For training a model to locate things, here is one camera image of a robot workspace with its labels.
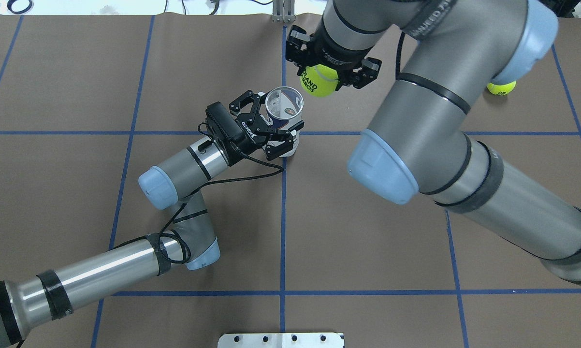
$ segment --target white floor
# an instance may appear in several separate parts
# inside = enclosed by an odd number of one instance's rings
[[[14,11],[24,9],[29,0],[17,0]],[[166,0],[32,0],[30,15],[147,15],[164,12]],[[7,0],[0,0],[0,14],[11,14]],[[187,14],[210,14],[214,6],[209,0],[184,0]],[[295,13],[323,13],[326,0],[296,0]],[[184,13],[181,0],[168,0],[167,12]],[[273,5],[261,5],[252,0],[220,0],[218,14],[271,14]]]

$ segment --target yellow tennis ball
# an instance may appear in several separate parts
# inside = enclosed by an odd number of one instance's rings
[[[301,86],[315,97],[327,97],[337,87],[337,71],[321,64],[308,66],[301,74]]]
[[[510,93],[514,89],[514,87],[516,87],[516,81],[510,82],[507,85],[488,84],[486,86],[488,91],[490,93],[493,93],[494,95],[506,95],[507,93]]]

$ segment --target tin can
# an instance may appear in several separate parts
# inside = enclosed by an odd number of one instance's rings
[[[274,88],[264,100],[267,109],[267,123],[278,130],[289,130],[301,121],[301,111],[304,109],[304,98],[301,93],[291,87]],[[268,145],[277,146],[282,142],[269,141]],[[293,147],[281,157],[292,156],[299,145],[299,130],[293,135]]]

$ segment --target blue joint cap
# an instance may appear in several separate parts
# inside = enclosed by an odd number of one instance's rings
[[[210,264],[216,262],[217,260],[219,260],[219,257],[220,251],[218,245],[218,238],[216,237],[215,241],[213,241],[213,243],[211,243],[211,245],[207,247],[207,250],[205,250],[204,253],[200,254],[200,256],[191,260],[190,262],[187,262],[185,266],[190,271],[196,271],[196,269],[207,267]]]
[[[419,192],[417,181],[400,156],[372,130],[363,130],[347,169],[370,191],[396,204],[408,203]]]
[[[523,77],[546,55],[557,36],[559,22],[555,14],[538,0],[527,2],[523,36],[507,66],[492,79],[495,85],[507,85]]]
[[[159,210],[166,209],[178,201],[173,181],[158,166],[153,166],[138,178],[145,196]]]

